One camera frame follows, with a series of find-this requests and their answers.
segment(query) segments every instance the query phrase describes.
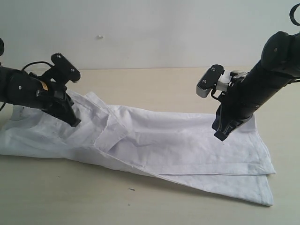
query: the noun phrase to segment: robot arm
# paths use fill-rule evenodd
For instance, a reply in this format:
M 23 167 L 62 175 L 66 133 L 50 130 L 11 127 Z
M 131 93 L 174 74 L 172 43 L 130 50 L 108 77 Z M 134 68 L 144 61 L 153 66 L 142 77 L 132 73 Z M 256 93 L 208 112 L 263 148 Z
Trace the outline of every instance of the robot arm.
M 299 5 L 291 10 L 293 23 L 293 13 Z M 279 31 L 267 41 L 261 59 L 249 73 L 226 71 L 221 65 L 213 65 L 197 84 L 197 94 L 205 98 L 211 92 L 220 102 L 212 128 L 215 137 L 223 141 L 281 88 L 299 82 L 298 79 L 300 34 Z M 221 93 L 215 97 L 217 90 Z
M 3 51 L 4 45 L 0 39 L 0 55 Z M 68 81 L 79 81 L 80 73 L 60 53 L 54 54 L 51 60 L 54 65 L 34 62 L 22 70 L 0 66 L 0 101 L 4 102 L 2 108 L 5 103 L 37 108 L 76 127 L 80 119 L 74 114 L 74 103 L 66 93 L 65 85 Z M 46 63 L 50 69 L 42 76 L 25 72 L 26 67 L 37 63 Z

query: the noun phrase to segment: white wall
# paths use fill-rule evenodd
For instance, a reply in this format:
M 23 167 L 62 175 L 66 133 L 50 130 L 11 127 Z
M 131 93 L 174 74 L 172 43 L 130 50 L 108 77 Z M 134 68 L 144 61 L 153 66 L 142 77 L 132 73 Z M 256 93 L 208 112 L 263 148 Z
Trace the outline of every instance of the white wall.
M 80 69 L 253 65 L 297 0 L 4 0 L 3 65 L 61 52 Z

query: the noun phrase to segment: beige table surface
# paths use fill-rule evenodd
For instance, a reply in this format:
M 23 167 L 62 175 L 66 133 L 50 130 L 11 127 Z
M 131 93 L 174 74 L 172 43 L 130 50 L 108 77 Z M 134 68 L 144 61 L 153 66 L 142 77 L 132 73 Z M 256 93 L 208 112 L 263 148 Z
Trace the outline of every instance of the beige table surface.
M 108 104 L 215 113 L 218 103 L 195 93 L 205 71 L 85 70 L 69 88 L 93 91 Z M 63 159 L 0 156 L 0 225 L 298 225 L 299 97 L 300 86 L 289 85 L 257 112 L 259 133 L 277 171 L 269 177 L 272 207 Z M 10 114 L 7 106 L 1 124 Z

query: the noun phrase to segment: yellow label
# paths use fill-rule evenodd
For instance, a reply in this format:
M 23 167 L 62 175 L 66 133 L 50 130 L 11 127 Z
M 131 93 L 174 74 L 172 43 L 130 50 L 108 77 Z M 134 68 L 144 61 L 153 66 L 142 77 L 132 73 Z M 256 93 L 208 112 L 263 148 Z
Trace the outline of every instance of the yellow label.
M 48 87 L 47 87 L 47 85 L 45 84 L 45 82 L 43 82 L 43 81 L 40 81 L 41 82 L 41 84 L 42 84 L 42 86 L 43 86 L 43 89 L 44 90 L 48 90 Z

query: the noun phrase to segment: white cloth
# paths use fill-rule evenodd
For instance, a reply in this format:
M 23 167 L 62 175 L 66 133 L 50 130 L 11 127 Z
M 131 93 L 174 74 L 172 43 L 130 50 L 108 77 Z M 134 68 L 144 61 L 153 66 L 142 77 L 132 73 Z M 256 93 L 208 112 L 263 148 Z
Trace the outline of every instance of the white cloth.
M 211 129 L 214 115 L 107 106 L 92 92 L 69 94 L 79 126 L 14 106 L 0 132 L 0 154 L 68 158 L 273 204 L 266 174 L 275 171 L 254 118 L 221 142 Z

